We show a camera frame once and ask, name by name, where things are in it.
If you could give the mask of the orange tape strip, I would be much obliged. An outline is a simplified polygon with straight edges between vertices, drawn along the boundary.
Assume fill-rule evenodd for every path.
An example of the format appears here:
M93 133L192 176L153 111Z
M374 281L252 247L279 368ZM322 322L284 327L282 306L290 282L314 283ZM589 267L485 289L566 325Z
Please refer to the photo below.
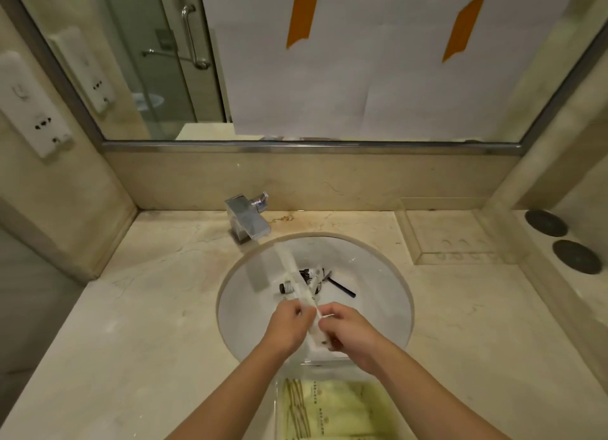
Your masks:
M317 0L293 0L292 14L289 22L286 49L309 38Z
M442 63L465 52L485 0L471 0L457 14L447 41Z

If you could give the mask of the white paper sheets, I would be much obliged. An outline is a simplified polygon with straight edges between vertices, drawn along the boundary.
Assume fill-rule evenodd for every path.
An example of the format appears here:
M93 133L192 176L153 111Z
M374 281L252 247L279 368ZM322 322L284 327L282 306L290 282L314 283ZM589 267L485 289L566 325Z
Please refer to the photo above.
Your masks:
M317 0L286 49L293 0L202 0L237 135L490 142L571 0L485 0L465 52L442 63L471 0Z

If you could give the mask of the metal framed wall mirror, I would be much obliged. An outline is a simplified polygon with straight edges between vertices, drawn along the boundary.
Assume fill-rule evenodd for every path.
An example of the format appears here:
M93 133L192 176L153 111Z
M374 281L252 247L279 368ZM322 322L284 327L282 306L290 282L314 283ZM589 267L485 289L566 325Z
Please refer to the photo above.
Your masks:
M235 133L202 0L0 0L18 7L113 149L521 154L555 117L589 53L608 43L608 0L571 0L490 141L364 141Z

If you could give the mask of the chrome square faucet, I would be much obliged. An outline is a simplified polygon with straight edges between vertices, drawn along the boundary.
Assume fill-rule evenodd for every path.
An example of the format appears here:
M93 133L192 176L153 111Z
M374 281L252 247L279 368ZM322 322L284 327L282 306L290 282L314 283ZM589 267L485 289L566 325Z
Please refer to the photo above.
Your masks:
M237 244L242 245L270 234L270 224L261 216L268 208L268 197L267 192L262 192L253 199L238 195L224 201L231 235Z

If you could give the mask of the clear acrylic tray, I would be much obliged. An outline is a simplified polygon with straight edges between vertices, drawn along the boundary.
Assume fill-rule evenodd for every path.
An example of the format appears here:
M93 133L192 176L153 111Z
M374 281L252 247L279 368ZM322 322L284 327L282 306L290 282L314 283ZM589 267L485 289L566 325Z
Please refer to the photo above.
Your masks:
M414 265L516 265L485 198L401 197L395 216Z

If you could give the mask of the dark round coaster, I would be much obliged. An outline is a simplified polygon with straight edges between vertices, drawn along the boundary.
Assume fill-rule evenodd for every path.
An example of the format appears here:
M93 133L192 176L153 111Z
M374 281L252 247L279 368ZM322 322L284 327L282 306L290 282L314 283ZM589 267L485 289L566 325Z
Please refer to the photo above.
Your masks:
M552 244L552 250L563 264L580 273L598 275L603 270L599 256L578 242L560 239Z
M525 220L529 226L550 237L565 237L569 227L565 221L549 211L531 209L525 212Z

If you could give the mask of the black plastic comb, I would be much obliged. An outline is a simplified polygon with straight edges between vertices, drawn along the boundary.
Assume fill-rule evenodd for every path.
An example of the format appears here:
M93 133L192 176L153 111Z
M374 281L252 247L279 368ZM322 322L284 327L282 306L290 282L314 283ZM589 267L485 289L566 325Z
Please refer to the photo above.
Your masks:
M325 273L325 271L323 271L323 282L329 282L330 284L334 285L337 289L339 289L340 291L342 291L343 293L345 293L346 295L348 295L350 298L356 298L356 293L353 292L352 290L346 288L345 286L343 286L342 284L338 283L337 281L335 281L332 277L331 277L332 271L329 270Z

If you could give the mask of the white round sink basin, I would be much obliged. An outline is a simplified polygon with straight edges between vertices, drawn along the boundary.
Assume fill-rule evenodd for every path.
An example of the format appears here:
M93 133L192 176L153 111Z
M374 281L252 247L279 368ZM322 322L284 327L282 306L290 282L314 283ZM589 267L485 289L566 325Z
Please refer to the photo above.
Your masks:
M307 285L299 270L319 273ZM356 298L323 282L323 271L356 293ZM282 295L279 284L290 281L293 294ZM414 324L408 285L399 271L378 252L338 236L284 237L257 247L240 260L220 289L217 317L224 343L244 359L267 329L281 301L312 297L316 307L341 303L360 312L384 337L405 349ZM340 352L309 353L306 343L287 364L348 359Z

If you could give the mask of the white wall socket panel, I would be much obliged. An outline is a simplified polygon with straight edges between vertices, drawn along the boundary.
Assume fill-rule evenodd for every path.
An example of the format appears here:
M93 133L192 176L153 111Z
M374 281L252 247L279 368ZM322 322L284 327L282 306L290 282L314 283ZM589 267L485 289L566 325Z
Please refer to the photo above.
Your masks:
M15 51L0 54L0 110L40 158L73 140L65 119Z

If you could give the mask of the person's right hand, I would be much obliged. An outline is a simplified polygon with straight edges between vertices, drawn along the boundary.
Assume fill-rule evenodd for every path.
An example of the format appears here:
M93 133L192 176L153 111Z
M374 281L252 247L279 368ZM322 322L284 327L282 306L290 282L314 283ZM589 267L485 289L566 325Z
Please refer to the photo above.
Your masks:
M390 348L390 341L374 328L370 322L354 309L354 334L352 341L342 352L345 353L361 370L372 376L379 371L381 352Z

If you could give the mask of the person's left forearm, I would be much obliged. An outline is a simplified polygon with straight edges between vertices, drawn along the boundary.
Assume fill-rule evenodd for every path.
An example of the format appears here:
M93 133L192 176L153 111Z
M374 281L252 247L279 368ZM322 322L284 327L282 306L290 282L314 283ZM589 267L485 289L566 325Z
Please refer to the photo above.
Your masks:
M263 338L165 440L242 440L279 368L298 347Z

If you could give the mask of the person's right forearm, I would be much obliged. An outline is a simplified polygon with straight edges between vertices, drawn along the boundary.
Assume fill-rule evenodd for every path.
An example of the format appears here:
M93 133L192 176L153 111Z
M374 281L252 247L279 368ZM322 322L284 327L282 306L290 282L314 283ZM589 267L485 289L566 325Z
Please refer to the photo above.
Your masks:
M418 440L510 440L382 335L369 353L374 376Z

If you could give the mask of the clear toiletry packet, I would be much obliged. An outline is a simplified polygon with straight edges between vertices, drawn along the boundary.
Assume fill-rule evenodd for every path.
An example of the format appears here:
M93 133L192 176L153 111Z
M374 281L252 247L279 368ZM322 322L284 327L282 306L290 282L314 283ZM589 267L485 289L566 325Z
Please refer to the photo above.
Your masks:
M321 331L319 328L319 321L322 318L322 314L318 311L316 303L312 297L300 298L300 306L302 311L312 308L315 311L315 319L313 324L308 329L308 335L306 343L309 349L309 353L320 353L322 351L331 350L331 339Z

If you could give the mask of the person's left hand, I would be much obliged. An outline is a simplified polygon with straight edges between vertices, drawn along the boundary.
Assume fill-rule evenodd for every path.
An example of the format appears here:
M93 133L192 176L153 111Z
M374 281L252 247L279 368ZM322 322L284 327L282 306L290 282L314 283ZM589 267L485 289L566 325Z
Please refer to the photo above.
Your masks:
M302 306L298 299L281 301L270 317L261 348L286 360L300 348L316 318L316 307Z

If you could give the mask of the clear plastic storage box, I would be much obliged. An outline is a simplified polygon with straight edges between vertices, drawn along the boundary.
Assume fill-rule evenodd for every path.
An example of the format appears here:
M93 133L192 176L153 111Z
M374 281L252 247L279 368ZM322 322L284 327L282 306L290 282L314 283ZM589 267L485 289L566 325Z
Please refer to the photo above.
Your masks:
M347 381L373 381L372 376L365 374L348 359L337 359L328 361L304 361L303 363L287 364L282 368L275 382L275 440L276 439L276 403L277 387L284 379L301 380L347 380ZM390 412L395 422L398 438L400 438L398 422L393 414L393 406L390 401Z

